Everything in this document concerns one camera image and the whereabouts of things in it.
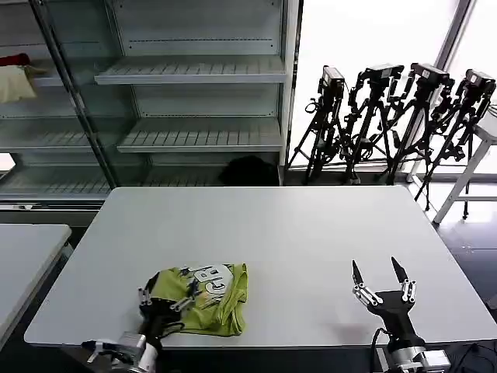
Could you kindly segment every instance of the cable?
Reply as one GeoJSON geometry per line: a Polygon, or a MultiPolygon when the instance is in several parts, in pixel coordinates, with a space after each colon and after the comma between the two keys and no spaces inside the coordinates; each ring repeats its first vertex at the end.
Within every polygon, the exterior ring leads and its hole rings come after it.
{"type": "Polygon", "coordinates": [[[376,342],[378,341],[380,332],[386,334],[387,336],[391,335],[387,330],[383,328],[378,328],[376,329],[376,332],[374,332],[373,342],[371,342],[371,349],[370,349],[370,373],[374,373],[374,352],[376,350],[376,342]]]}
{"type": "MultiPolygon", "coordinates": [[[[459,362],[457,363],[457,365],[455,365],[455,368],[453,369],[453,372],[456,373],[457,372],[457,369],[459,369],[459,367],[463,364],[463,361],[464,359],[466,358],[467,354],[469,354],[469,352],[471,350],[474,349],[474,347],[476,346],[476,343],[472,343],[469,348],[466,350],[466,352],[464,353],[463,357],[459,360],[459,362]]],[[[447,373],[450,373],[450,371],[452,370],[452,366],[449,368],[449,370],[447,371],[447,373]]]]}
{"type": "Polygon", "coordinates": [[[345,88],[347,88],[347,92],[349,93],[349,96],[350,96],[350,89],[349,89],[349,86],[347,85],[347,82],[344,80],[343,81],[345,83],[345,88]]]}
{"type": "Polygon", "coordinates": [[[483,360],[486,360],[490,363],[490,365],[492,366],[492,372],[495,371],[495,364],[493,361],[491,361],[488,357],[485,357],[485,356],[477,356],[476,357],[477,359],[483,359],[483,360]]]}

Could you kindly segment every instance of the white stand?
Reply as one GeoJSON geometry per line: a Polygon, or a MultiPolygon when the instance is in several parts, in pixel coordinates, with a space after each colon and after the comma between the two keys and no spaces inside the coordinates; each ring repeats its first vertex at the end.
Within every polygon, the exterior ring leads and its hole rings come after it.
{"type": "MultiPolygon", "coordinates": [[[[488,150],[492,145],[497,145],[497,113],[489,110],[487,114],[483,117],[481,122],[476,126],[476,135],[481,139],[481,144],[476,149],[476,152],[471,157],[470,161],[467,163],[466,169],[459,176],[457,182],[452,188],[449,196],[443,202],[442,207],[436,213],[433,223],[440,224],[449,212],[452,204],[459,200],[479,200],[479,201],[497,201],[497,196],[471,196],[470,194],[460,195],[461,191],[466,186],[467,182],[473,176],[474,171],[478,167],[480,161],[485,157],[488,150]]],[[[414,165],[411,172],[408,175],[408,181],[414,181],[418,187],[421,186],[419,178],[415,175],[417,170],[417,164],[414,165]]]]}

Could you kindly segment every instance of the metal shelf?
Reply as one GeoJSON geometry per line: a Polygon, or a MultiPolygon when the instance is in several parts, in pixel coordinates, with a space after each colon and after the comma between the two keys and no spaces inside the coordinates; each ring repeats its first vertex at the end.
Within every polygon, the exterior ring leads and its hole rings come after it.
{"type": "Polygon", "coordinates": [[[276,118],[146,118],[117,146],[120,152],[278,152],[276,118]]]}
{"type": "Polygon", "coordinates": [[[143,187],[220,187],[218,177],[222,169],[217,166],[154,167],[143,187]]]}
{"type": "Polygon", "coordinates": [[[0,180],[0,199],[103,200],[109,192],[98,166],[15,167],[0,180]]]}
{"type": "MultiPolygon", "coordinates": [[[[118,134],[99,132],[103,146],[118,134]]],[[[0,120],[0,152],[92,152],[77,118],[0,120]]]]}
{"type": "Polygon", "coordinates": [[[283,83],[279,56],[127,57],[97,75],[100,85],[168,83],[283,83]]]}
{"type": "Polygon", "coordinates": [[[47,70],[45,74],[35,75],[30,78],[35,87],[62,87],[62,80],[57,69],[50,61],[37,61],[36,68],[47,70]]]}

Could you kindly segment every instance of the cloth on shelf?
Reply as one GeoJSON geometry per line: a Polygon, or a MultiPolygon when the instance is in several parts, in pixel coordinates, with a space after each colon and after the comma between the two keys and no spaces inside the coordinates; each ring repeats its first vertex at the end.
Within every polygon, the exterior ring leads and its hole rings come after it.
{"type": "Polygon", "coordinates": [[[36,93],[19,66],[0,66],[0,103],[12,103],[20,99],[33,99],[36,93]]]}
{"type": "Polygon", "coordinates": [[[0,66],[27,66],[28,64],[31,64],[31,60],[26,53],[0,57],[0,66]]]}
{"type": "Polygon", "coordinates": [[[182,315],[180,333],[237,336],[245,328],[242,303],[247,300],[247,268],[239,264],[171,268],[158,273],[152,298],[178,301],[188,285],[197,280],[199,294],[194,306],[182,315]]]}

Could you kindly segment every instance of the yellow-green cloth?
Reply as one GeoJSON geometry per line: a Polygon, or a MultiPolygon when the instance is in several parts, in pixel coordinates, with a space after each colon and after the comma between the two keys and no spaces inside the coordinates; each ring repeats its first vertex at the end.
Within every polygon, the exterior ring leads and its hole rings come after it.
{"type": "Polygon", "coordinates": [[[216,264],[205,267],[170,268],[159,273],[151,297],[178,301],[186,296],[188,285],[199,281],[195,305],[182,315],[181,333],[235,336],[245,322],[242,303],[247,301],[247,267],[216,264]]]}

